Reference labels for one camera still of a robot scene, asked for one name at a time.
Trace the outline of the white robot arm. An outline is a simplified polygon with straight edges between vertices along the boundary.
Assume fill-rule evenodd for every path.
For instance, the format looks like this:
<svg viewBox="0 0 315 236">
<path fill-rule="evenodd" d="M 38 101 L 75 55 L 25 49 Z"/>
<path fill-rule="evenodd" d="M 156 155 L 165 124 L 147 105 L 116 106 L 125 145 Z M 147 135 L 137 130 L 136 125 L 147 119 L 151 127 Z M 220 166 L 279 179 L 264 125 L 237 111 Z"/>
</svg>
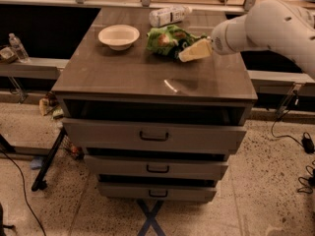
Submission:
<svg viewBox="0 0 315 236">
<path fill-rule="evenodd" d="M 315 79 L 314 18 L 305 8 L 280 0 L 264 0 L 246 15 L 214 27 L 211 36 L 179 53 L 182 62 L 242 51 L 272 51 L 291 60 Z"/>
</svg>

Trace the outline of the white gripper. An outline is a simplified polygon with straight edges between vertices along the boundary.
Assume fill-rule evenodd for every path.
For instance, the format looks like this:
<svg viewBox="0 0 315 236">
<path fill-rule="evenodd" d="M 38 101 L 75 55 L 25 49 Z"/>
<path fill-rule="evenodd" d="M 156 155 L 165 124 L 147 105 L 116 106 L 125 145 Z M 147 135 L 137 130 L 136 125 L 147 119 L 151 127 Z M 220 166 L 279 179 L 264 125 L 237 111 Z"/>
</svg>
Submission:
<svg viewBox="0 0 315 236">
<path fill-rule="evenodd" d="M 206 58 L 212 54 L 213 49 L 220 55 L 243 51 L 248 43 L 245 19 L 245 16 L 241 16 L 218 24 L 211 33 L 211 43 L 206 38 L 198 40 L 179 53 L 179 60 L 189 62 Z"/>
</svg>

